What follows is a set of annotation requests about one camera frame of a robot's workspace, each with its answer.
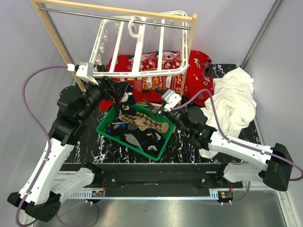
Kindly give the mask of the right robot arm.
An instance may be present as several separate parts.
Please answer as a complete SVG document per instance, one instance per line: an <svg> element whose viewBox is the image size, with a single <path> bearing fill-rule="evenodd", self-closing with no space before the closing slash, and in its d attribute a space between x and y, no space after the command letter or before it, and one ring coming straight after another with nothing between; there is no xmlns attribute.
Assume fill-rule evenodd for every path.
<svg viewBox="0 0 303 227"><path fill-rule="evenodd" d="M214 128L206 122L208 118L198 106L184 110L178 105L181 96L174 90L156 89L162 95L159 108L145 101L153 116L163 115L178 129L190 135L190 142L197 149L215 151L243 160L242 164L223 164L215 175L219 187L235 182L263 182L271 189L285 192L294 167L285 145L266 146L228 136L220 127Z"/></svg>

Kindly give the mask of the white plastic clip hanger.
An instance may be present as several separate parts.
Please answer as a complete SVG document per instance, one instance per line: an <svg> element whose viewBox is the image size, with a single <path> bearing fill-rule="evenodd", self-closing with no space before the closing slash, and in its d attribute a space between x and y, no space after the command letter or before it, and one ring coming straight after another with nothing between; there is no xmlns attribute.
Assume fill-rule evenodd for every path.
<svg viewBox="0 0 303 227"><path fill-rule="evenodd" d="M160 14L160 23L165 23L169 25L176 25L176 26L188 26L187 22L185 21L185 17L187 16L187 13L181 10L176 11L169 11L164 12ZM162 70L161 65L158 65L158 68L151 72L144 72L139 70L139 64L141 62L141 55L143 51L143 42L145 38L145 26L146 25L140 25L135 24L133 21L135 19L138 19L139 21L146 21L149 22L151 19L156 19L155 16L149 14L148 16L120 16L120 18L126 18L130 19L130 22L119 22L116 21L116 32L117 32L117 39L116 39L116 45L112 57L112 63L109 69L109 72L97 72L94 70L93 78L96 80L97 78L102 77L109 77L109 78L147 78L147 85L148 87L151 87L152 85L152 77L159 77L159 76L173 76L177 74L184 73L188 66L188 59L189 59L189 47L188 47L188 30L182 30L182 37L181 37L181 66L177 68L176 70ZM89 63L97 63L100 65L102 63L100 54L104 53L104 44L101 42L102 40L107 41L107 31L105 30L105 26L107 23L110 23L112 21L103 19L100 23L100 27L98 30L98 34L94 43L94 47L90 56ZM118 52L121 45L123 30L125 23L128 24L128 32L129 35L136 40L136 46L135 46L135 52L134 52L134 62L131 72L115 72L115 65L116 60L118 57ZM162 62L162 54L163 54L163 47L164 47L164 33L165 33L165 27L160 27L160 41L159 41L159 60L158 63Z"/></svg>

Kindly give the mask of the navy santa christmas sock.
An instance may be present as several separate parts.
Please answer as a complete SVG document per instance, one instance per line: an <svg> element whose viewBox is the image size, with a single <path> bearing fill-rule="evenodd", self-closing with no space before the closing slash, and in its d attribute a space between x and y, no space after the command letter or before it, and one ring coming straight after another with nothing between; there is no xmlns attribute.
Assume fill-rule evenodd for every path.
<svg viewBox="0 0 303 227"><path fill-rule="evenodd" d="M116 115L119 116L123 113L136 116L137 111L135 108L135 104L136 100L133 94L133 87L128 86L120 102L118 104L114 104L114 110L116 112Z"/></svg>

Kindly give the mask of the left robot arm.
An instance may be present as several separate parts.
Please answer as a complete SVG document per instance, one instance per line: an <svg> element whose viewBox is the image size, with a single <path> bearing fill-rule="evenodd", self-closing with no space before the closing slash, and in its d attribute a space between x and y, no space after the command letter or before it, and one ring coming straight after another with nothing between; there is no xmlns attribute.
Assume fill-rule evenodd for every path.
<svg viewBox="0 0 303 227"><path fill-rule="evenodd" d="M19 192L12 192L8 202L32 218L48 222L78 190L102 184L102 169L92 163L84 163L59 184L54 180L86 130L88 117L102 100L119 102L128 86L127 81L104 77L98 84L89 84L85 93L77 86L64 88L57 101L57 118L46 134L43 155L27 183Z"/></svg>

